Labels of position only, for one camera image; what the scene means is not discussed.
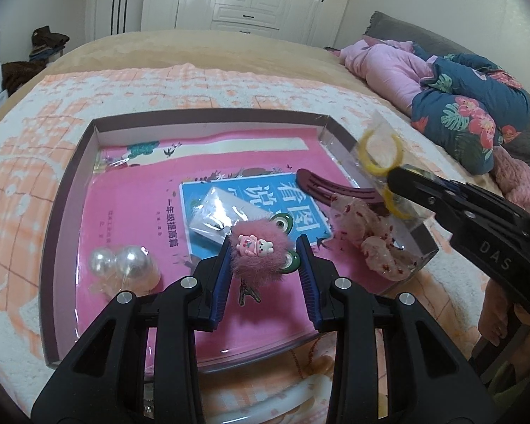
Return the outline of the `person's right hand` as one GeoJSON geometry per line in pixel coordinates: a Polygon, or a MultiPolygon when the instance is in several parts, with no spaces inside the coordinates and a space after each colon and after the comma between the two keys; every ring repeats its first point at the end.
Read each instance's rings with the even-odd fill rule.
{"type": "MultiPolygon", "coordinates": [[[[515,304],[513,308],[519,322],[530,327],[530,314],[525,308],[521,304],[515,304]]],[[[510,301],[506,291],[496,281],[490,279],[485,288],[478,329],[479,333],[494,346],[497,346],[508,334],[508,313],[510,313],[510,301]]],[[[515,351],[512,360],[522,362],[523,365],[526,362],[530,363],[530,332],[515,351]]]]}

